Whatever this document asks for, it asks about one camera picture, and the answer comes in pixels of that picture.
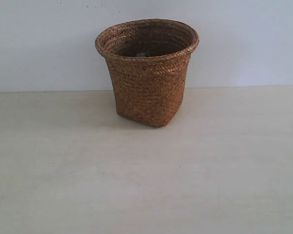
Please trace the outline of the clear plastic bottle green label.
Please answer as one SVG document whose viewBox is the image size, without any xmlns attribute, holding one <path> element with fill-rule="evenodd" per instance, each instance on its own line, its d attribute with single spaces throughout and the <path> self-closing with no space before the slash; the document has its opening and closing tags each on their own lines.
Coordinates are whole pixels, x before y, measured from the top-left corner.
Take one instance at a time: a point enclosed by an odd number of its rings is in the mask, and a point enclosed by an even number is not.
<svg viewBox="0 0 293 234">
<path fill-rule="evenodd" d="M 149 52 L 140 51 L 140 52 L 136 53 L 135 56 L 139 57 L 139 58 L 147 58 L 147 57 L 149 57 Z"/>
</svg>

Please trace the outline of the brown woven straw basket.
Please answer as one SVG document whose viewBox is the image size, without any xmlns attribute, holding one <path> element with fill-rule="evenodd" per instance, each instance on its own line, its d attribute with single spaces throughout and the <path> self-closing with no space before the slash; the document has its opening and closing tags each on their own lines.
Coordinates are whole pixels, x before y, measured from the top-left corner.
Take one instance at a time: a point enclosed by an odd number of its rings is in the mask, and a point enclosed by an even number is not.
<svg viewBox="0 0 293 234">
<path fill-rule="evenodd" d="M 182 104 L 198 44 L 191 26 L 170 19 L 134 20 L 102 31 L 94 45 L 107 64 L 117 114 L 155 128 L 168 125 Z M 136 57 L 140 51 L 149 57 Z"/>
</svg>

